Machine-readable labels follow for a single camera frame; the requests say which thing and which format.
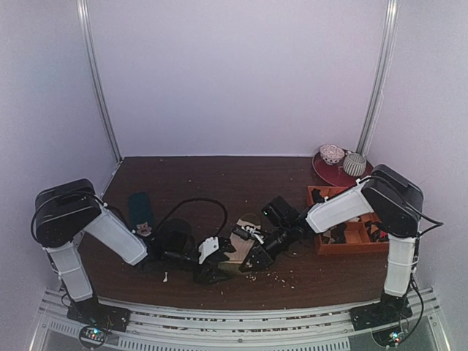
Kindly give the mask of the cream striped knitted sock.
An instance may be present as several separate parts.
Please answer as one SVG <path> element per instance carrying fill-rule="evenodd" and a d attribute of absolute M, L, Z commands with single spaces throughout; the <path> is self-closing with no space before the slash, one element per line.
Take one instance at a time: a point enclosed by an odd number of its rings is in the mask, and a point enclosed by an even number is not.
<path fill-rule="evenodd" d="M 260 218 L 253 213 L 247 213 L 241 216 L 235 224 L 236 227 L 248 227 L 256 230 L 261 229 Z M 244 240 L 240 236 L 231 232 L 229 237 L 231 244 L 235 248 L 235 252 L 227 252 L 225 255 L 229 258 L 228 261 L 220 262 L 218 264 L 218 269 L 229 274 L 229 275 L 240 275 L 245 276 L 248 273 L 242 272 L 240 267 L 244 262 L 246 256 L 248 255 L 250 249 L 253 247 L 255 240 L 248 239 Z"/>

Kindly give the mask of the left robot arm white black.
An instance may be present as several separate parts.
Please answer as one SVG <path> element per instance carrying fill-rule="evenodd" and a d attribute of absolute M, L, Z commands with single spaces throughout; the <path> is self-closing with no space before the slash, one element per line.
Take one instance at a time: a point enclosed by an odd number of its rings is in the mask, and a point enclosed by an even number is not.
<path fill-rule="evenodd" d="M 94 237 L 126 264 L 145 271 L 156 261 L 169 260 L 188 267 L 198 284 L 230 278 L 219 267 L 235 251 L 230 239 L 215 233 L 197 244 L 188 222 L 171 214 L 154 222 L 148 195 L 143 192 L 130 196 L 129 220 L 103 201 L 86 178 L 39 192 L 34 209 L 31 236 L 42 246 L 61 280 L 69 309 L 90 325 L 101 323 L 108 307 L 99 302 L 83 265 L 75 243 L 79 235 Z"/>

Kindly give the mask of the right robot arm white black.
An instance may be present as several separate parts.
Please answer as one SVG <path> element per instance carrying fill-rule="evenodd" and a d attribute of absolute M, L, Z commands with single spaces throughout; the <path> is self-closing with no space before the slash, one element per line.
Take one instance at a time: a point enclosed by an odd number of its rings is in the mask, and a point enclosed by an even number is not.
<path fill-rule="evenodd" d="M 407 304 L 412 272 L 418 261 L 418 238 L 423 193 L 414 183 L 386 165 L 376 166 L 355 185 L 326 198 L 315 200 L 303 211 L 277 196 L 263 207 L 263 215 L 275 230 L 264 238 L 241 227 L 234 234 L 254 244 L 242 258 L 241 272 L 262 271 L 280 252 L 307 235 L 319 235 L 351 219 L 372 214 L 376 225 L 388 236 L 388 265 L 375 317 L 391 322 Z"/>

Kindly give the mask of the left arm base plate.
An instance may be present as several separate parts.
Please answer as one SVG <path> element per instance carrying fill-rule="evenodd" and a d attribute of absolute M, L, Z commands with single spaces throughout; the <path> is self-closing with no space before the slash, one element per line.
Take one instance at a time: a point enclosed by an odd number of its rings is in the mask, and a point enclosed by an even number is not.
<path fill-rule="evenodd" d="M 69 307 L 67 318 L 108 331 L 125 332 L 130 314 L 131 311 L 125 308 L 100 305 L 96 311 L 88 314 L 80 314 L 76 309 Z"/>

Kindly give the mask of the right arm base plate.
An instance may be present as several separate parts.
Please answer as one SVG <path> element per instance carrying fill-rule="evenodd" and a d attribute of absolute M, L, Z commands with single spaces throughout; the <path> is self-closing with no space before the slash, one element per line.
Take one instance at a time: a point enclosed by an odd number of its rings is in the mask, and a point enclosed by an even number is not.
<path fill-rule="evenodd" d="M 380 327 L 398 322 L 401 317 L 410 318 L 413 315 L 408 303 L 403 305 L 395 302 L 371 303 L 365 306 L 351 308 L 350 319 L 355 331 Z"/>

